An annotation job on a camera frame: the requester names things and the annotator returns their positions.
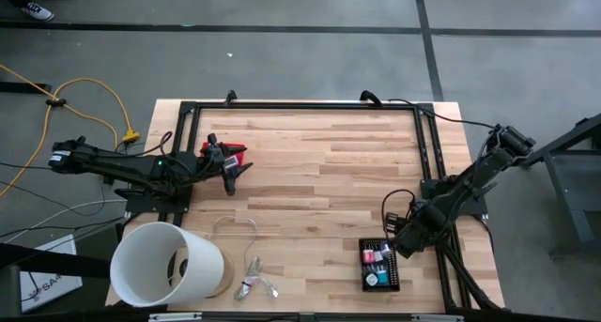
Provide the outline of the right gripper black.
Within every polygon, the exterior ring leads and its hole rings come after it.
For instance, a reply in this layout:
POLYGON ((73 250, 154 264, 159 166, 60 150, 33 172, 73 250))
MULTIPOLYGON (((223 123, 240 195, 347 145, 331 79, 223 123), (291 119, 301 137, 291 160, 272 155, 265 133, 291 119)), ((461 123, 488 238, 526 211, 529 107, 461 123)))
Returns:
POLYGON ((446 215, 429 203, 409 206, 407 224, 392 239, 394 249, 409 259, 414 253, 437 243, 446 225, 446 215))

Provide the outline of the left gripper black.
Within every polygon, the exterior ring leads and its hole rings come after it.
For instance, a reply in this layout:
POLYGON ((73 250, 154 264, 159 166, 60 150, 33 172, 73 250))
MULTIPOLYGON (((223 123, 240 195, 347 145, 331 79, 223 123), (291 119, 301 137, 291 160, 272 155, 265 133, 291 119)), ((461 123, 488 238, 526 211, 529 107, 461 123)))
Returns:
POLYGON ((233 155, 243 153, 247 147, 219 142, 215 133, 208 135, 207 142, 208 154, 205 157, 208 158, 208 163, 204 170, 212 176, 220 176, 226 194, 232 196, 236 192, 236 179, 254 165, 252 162, 236 165, 236 158, 233 155))

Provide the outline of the red plastic basket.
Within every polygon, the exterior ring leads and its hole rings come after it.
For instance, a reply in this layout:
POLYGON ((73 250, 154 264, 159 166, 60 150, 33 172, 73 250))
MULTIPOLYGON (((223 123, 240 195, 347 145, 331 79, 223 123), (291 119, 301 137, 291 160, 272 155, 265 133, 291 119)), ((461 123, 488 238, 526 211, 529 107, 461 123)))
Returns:
MULTIPOLYGON (((242 144, 236 144, 236 143, 227 143, 227 144, 232 144, 232 145, 242 145, 242 144)), ((208 153, 207 153, 207 147, 208 147, 208 142, 204 142, 204 143, 202 144, 202 147, 201 147, 201 149, 200 149, 201 155, 202 155, 203 157, 205 157, 205 156, 208 154, 208 153)), ((243 162, 244 162, 244 152, 243 152, 243 153, 240 153, 240 154, 233 155, 233 156, 236 158, 236 165, 237 165, 237 166, 239 166, 239 165, 242 165, 242 164, 243 164, 243 162)))

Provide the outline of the grey metal stand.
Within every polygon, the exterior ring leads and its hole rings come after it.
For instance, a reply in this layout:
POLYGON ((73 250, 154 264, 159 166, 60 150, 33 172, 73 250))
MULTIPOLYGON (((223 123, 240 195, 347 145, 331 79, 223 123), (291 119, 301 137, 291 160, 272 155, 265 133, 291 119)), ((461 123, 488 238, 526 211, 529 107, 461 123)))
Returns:
POLYGON ((601 214, 601 113, 581 119, 573 129, 536 149, 522 167, 529 169, 538 162, 546 166, 576 236, 549 256, 601 256, 601 235, 593 232, 587 218, 589 213, 601 214))

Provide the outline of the black beam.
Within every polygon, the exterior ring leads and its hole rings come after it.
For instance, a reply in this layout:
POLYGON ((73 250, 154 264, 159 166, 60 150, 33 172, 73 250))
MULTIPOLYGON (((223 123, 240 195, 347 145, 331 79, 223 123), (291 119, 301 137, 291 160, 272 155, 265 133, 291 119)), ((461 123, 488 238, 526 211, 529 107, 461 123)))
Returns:
POLYGON ((104 259, 0 243, 0 268, 12 266, 21 271, 100 279, 110 277, 110 262, 104 259))

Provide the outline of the white printed sign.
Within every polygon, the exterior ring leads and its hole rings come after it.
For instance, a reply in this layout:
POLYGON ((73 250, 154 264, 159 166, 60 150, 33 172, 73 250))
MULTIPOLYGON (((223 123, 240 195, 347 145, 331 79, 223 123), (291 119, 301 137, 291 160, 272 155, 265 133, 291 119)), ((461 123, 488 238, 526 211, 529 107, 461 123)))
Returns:
MULTIPOLYGON (((50 241, 37 250, 76 255, 74 235, 50 241)), ((22 312, 28 313, 83 286, 81 277, 31 271, 20 272, 22 312)))

